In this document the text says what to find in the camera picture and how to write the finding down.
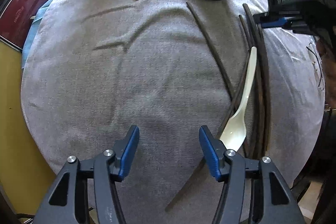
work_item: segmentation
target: blue fabric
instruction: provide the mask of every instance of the blue fabric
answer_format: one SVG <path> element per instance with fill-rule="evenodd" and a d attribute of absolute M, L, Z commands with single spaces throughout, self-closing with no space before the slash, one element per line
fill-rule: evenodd
<path fill-rule="evenodd" d="M 41 20 L 45 14 L 45 12 L 47 11 L 49 5 L 51 4 L 53 0 L 48 0 L 45 4 L 43 4 L 41 6 L 40 9 L 38 9 L 37 13 L 36 13 L 36 17 L 33 20 L 33 23 L 30 26 L 25 44 L 23 45 L 23 49 L 22 49 L 22 63 L 21 63 L 21 68 L 23 69 L 25 67 L 27 58 L 28 58 L 28 54 L 30 51 L 30 48 L 32 46 L 32 43 L 34 41 L 35 35 L 39 29 Z"/>

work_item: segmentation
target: yellow panel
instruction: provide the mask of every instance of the yellow panel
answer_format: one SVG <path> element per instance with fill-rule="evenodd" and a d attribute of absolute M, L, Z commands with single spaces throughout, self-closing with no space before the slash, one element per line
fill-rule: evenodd
<path fill-rule="evenodd" d="M 21 57 L 0 42 L 0 182 L 17 213 L 35 214 L 55 174 L 23 118 Z"/>

